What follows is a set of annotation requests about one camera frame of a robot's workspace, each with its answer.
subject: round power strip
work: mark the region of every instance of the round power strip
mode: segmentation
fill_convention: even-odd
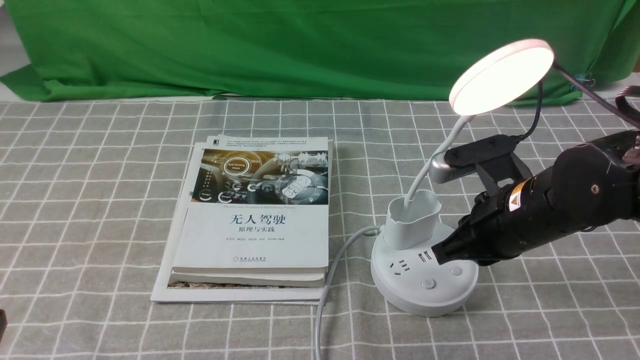
[[[385,299],[402,311],[426,317],[446,315],[464,305],[476,285],[478,265],[466,260],[439,265],[431,251],[453,231],[438,222],[428,241],[395,250],[385,243],[383,229],[371,252],[371,275]]]

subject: black clamp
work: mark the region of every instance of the black clamp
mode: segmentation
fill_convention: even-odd
[[[487,195],[495,195],[499,182],[510,179],[517,183],[532,176],[529,167],[514,154],[520,143],[517,136],[493,135],[451,150],[444,160],[453,168],[475,166]]]

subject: warning label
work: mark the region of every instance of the warning label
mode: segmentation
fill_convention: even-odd
[[[509,211],[516,211],[517,209],[520,209],[520,206],[522,205],[522,203],[520,202],[520,198],[522,194],[522,188],[524,187],[525,183],[526,181],[523,181],[522,183],[517,184],[515,188],[513,188],[511,195],[509,195]]]

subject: book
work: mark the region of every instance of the book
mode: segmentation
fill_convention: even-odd
[[[183,274],[318,274],[328,267],[327,138],[197,144],[173,260]]]
[[[219,145],[225,136],[210,136],[206,144]],[[330,158],[333,152],[333,143],[329,142],[329,174]],[[198,170],[198,159],[192,156],[189,168]],[[188,214],[189,205],[192,202],[192,192],[198,178],[198,172],[189,171],[180,190],[180,196],[173,214],[170,233],[164,251],[163,260],[156,278],[156,283],[152,292],[151,300],[156,302],[233,302],[246,304],[303,304],[314,305],[322,292],[324,284],[324,273],[307,274],[260,274],[251,273],[250,270],[241,274],[228,272],[220,274],[217,272],[203,273],[179,273],[173,271],[173,260],[179,247],[180,237],[184,228]],[[326,256],[328,262],[328,243],[325,242]],[[235,277],[248,279],[249,284],[229,284]],[[294,280],[302,277],[305,284],[296,282],[285,283],[286,280]],[[253,279],[275,281],[275,285],[256,285]]]
[[[290,286],[313,288],[324,285],[324,273],[311,274],[255,274],[255,273],[181,273],[172,272],[170,281],[191,283]]]

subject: publisher logo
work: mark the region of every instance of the publisher logo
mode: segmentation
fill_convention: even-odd
[[[240,261],[241,263],[263,263],[265,261],[267,261],[267,258],[265,258],[264,256],[252,256],[252,257],[241,257],[241,258],[234,258],[234,261],[236,261],[236,259],[238,259],[237,261]]]

